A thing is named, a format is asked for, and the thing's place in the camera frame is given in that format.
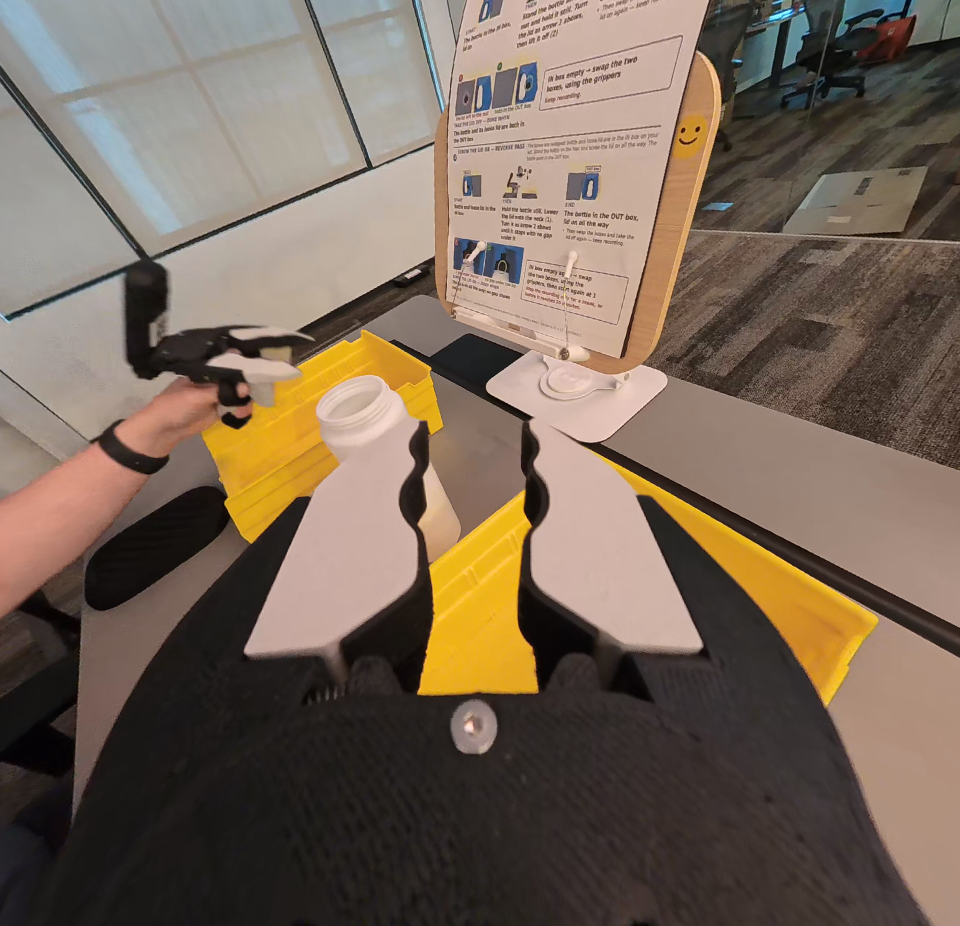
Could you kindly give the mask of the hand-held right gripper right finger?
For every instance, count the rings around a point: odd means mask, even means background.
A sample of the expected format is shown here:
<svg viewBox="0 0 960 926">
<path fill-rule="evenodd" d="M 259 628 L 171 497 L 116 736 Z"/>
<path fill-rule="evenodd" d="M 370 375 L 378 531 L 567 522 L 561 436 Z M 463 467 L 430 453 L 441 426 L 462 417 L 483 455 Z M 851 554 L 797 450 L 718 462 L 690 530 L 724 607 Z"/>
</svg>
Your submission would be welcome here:
<svg viewBox="0 0 960 926">
<path fill-rule="evenodd" d="M 518 625 L 536 666 L 590 656 L 694 656 L 703 640 L 640 496 L 601 456 L 541 419 L 521 436 Z"/>
</svg>

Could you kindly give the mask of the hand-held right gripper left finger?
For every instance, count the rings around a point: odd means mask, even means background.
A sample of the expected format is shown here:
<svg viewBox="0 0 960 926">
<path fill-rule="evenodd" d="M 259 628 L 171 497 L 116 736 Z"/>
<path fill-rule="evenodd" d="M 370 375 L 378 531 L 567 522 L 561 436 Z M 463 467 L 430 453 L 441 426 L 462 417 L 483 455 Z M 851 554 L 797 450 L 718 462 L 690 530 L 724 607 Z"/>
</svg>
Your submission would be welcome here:
<svg viewBox="0 0 960 926">
<path fill-rule="evenodd" d="M 388 612 L 431 593 L 419 521 L 426 510 L 429 430 L 402 421 L 349 456 L 317 487 L 250 633 L 245 656 L 318 656 L 352 666 L 364 653 L 400 657 L 423 633 L 385 643 Z"/>
</svg>

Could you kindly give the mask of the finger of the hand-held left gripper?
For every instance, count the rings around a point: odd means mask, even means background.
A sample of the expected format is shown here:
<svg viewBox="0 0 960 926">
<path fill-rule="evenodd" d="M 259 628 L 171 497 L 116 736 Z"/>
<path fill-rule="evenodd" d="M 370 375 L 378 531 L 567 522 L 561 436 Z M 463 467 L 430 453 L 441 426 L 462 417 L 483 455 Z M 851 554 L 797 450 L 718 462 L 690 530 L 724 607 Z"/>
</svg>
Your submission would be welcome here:
<svg viewBox="0 0 960 926">
<path fill-rule="evenodd" d="M 215 382 L 224 407 L 241 406 L 248 399 L 273 408 L 277 385 L 300 380 L 302 371 L 284 359 L 223 353 L 207 362 L 207 379 Z"/>
<path fill-rule="evenodd" d="M 305 332 L 280 327 L 228 327 L 228 348 L 240 353 L 264 353 L 266 350 L 294 349 L 314 343 Z"/>
</svg>

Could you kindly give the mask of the white plastic bottle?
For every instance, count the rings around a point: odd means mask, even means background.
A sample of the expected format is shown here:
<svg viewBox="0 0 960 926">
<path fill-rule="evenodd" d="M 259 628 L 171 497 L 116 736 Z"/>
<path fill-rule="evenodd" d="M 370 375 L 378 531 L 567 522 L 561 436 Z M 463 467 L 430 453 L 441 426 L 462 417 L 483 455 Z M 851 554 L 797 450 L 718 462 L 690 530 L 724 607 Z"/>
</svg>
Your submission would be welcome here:
<svg viewBox="0 0 960 926">
<path fill-rule="evenodd" d="M 342 464 L 359 450 L 380 440 L 411 416 L 399 392 L 378 376 L 363 375 L 340 382 L 316 407 L 320 437 Z M 435 468 L 423 476 L 425 512 L 418 526 L 430 563 L 436 562 L 461 538 L 462 526 Z"/>
</svg>

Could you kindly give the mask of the yellow plastic bin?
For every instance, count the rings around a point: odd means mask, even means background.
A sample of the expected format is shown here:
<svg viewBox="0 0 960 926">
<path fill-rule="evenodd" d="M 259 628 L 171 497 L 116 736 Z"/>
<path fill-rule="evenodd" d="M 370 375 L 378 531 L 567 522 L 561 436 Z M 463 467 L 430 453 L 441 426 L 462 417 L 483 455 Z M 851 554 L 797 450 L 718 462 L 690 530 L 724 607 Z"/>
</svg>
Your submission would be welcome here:
<svg viewBox="0 0 960 926">
<path fill-rule="evenodd" d="M 607 461 L 658 504 L 765 613 L 828 705 L 878 618 L 863 606 L 623 463 Z M 421 696 L 538 692 L 535 659 L 518 623 L 523 541 L 518 493 L 430 566 L 434 620 Z"/>
<path fill-rule="evenodd" d="M 272 407 L 254 407 L 243 428 L 219 424 L 201 435 L 219 473 L 225 508 L 248 543 L 336 468 L 321 438 L 316 406 L 343 381 L 377 376 L 398 392 L 411 416 L 427 422 L 431 434 L 443 428 L 431 368 L 371 332 L 328 347 L 299 370 L 298 380 L 279 385 Z"/>
</svg>

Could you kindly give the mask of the person's left forearm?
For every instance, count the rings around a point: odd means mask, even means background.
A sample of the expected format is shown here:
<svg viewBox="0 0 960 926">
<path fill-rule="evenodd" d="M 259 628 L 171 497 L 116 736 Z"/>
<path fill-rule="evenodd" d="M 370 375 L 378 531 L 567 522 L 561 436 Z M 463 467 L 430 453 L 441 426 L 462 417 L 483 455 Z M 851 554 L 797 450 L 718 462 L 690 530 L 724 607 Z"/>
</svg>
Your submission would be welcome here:
<svg viewBox="0 0 960 926">
<path fill-rule="evenodd" d="M 1 614 L 19 608 L 114 523 L 148 476 L 88 446 L 1 501 Z"/>
</svg>

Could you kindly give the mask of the person's left hand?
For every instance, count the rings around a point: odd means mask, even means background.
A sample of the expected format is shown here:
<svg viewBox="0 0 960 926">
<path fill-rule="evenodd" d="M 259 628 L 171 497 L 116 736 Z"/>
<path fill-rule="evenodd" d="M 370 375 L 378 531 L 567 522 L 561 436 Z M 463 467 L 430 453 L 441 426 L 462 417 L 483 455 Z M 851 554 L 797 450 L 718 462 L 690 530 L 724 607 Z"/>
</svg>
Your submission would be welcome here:
<svg viewBox="0 0 960 926">
<path fill-rule="evenodd" d="M 179 378 L 122 420 L 114 432 L 133 452 L 160 459 L 219 422 L 220 407 L 216 384 Z"/>
</svg>

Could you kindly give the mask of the black wristband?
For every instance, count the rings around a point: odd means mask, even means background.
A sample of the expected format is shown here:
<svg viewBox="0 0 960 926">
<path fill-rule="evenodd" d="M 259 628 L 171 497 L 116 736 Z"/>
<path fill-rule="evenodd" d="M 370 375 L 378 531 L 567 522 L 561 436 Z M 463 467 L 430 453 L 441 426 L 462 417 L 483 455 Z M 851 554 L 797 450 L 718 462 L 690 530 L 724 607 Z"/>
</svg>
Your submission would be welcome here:
<svg viewBox="0 0 960 926">
<path fill-rule="evenodd" d="M 159 473 L 170 462 L 170 455 L 153 456 L 129 447 L 116 433 L 122 422 L 122 420 L 117 420 L 111 423 L 98 436 L 89 441 L 90 445 L 99 446 L 102 452 L 115 464 L 130 472 L 148 477 Z"/>
</svg>

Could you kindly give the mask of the black textured pad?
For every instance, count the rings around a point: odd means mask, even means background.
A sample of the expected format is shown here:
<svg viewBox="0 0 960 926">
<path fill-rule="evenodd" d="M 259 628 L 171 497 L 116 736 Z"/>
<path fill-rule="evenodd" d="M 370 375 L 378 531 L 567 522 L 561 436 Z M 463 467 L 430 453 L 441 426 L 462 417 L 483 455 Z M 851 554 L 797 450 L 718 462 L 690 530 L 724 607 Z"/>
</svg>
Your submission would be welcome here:
<svg viewBox="0 0 960 926">
<path fill-rule="evenodd" d="M 224 492 L 205 485 L 121 529 L 85 566 L 87 606 L 104 612 L 124 605 L 209 547 L 229 520 Z"/>
</svg>

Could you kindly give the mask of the wooden edged instruction board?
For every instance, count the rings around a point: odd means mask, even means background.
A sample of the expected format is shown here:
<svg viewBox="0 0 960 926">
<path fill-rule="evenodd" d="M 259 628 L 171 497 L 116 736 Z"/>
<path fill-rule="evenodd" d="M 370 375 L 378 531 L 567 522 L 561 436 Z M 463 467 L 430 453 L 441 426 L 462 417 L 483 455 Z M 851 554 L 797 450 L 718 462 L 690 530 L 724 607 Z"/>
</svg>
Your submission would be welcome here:
<svg viewBox="0 0 960 926">
<path fill-rule="evenodd" d="M 445 155 L 444 305 L 599 365 L 642 279 L 714 0 L 465 0 Z"/>
</svg>

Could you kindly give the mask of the white floor board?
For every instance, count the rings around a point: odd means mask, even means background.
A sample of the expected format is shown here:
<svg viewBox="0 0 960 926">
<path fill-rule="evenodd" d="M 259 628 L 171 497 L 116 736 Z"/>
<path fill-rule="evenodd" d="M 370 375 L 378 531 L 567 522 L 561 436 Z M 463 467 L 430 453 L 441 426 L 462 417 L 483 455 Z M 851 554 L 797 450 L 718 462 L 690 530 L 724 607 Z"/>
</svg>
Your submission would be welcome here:
<svg viewBox="0 0 960 926">
<path fill-rule="evenodd" d="M 926 165 L 822 175 L 783 226 L 794 236 L 900 234 L 928 174 Z"/>
</svg>

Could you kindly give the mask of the black office chair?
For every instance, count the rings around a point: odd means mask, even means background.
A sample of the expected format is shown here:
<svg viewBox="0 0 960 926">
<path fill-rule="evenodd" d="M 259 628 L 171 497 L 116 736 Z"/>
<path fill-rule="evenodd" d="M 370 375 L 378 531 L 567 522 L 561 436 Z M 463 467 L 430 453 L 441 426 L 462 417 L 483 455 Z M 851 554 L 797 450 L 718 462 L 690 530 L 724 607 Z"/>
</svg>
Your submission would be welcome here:
<svg viewBox="0 0 960 926">
<path fill-rule="evenodd" d="M 804 0 L 808 30 L 801 39 L 796 65 L 804 77 L 785 92 L 779 108 L 803 99 L 810 110 L 818 101 L 825 101 L 831 92 L 851 91 L 858 100 L 866 94 L 866 75 L 858 56 L 879 41 L 882 8 L 873 8 L 846 15 L 847 0 Z"/>
</svg>

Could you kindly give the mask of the orange object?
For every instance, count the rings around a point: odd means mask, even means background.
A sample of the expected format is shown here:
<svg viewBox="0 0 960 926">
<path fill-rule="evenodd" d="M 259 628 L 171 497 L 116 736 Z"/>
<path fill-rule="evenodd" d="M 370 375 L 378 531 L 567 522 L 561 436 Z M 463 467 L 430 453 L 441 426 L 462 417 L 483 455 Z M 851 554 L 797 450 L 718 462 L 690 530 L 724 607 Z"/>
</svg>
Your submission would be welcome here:
<svg viewBox="0 0 960 926">
<path fill-rule="evenodd" d="M 877 26 L 878 41 L 872 53 L 873 62 L 882 64 L 899 59 L 909 46 L 916 23 L 917 16 L 906 11 L 884 16 Z"/>
</svg>

